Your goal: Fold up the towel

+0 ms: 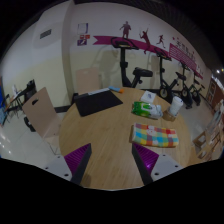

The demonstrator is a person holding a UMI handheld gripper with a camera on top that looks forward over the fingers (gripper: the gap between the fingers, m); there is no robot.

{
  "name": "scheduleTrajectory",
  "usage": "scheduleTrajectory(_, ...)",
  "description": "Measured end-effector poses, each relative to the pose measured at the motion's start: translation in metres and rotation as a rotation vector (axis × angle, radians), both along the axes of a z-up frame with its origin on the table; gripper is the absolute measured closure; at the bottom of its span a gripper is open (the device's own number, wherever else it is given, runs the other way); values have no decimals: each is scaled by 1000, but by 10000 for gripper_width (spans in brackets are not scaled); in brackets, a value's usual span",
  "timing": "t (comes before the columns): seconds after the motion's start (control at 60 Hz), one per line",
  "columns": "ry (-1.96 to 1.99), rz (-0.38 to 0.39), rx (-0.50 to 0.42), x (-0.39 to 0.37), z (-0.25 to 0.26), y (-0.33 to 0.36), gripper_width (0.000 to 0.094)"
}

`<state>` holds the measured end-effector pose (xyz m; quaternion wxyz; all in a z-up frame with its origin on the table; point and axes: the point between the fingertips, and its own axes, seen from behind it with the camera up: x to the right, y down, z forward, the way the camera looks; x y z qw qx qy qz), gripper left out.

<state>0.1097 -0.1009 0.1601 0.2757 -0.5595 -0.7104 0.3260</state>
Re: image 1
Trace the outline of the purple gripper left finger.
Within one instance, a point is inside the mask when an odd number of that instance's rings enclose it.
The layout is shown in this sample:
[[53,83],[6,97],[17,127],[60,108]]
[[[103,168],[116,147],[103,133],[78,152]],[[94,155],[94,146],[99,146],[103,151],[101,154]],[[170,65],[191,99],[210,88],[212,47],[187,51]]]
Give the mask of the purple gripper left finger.
[[79,185],[81,183],[91,154],[91,144],[86,144],[72,151],[64,157],[72,174],[72,183],[75,183],[76,185]]

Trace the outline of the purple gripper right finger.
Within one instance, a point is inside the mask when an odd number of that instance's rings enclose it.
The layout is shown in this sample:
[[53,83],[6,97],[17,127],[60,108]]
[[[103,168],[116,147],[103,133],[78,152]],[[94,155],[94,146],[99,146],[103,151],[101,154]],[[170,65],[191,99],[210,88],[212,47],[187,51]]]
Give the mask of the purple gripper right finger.
[[159,155],[137,143],[132,144],[132,155],[144,185],[153,182],[151,172]]

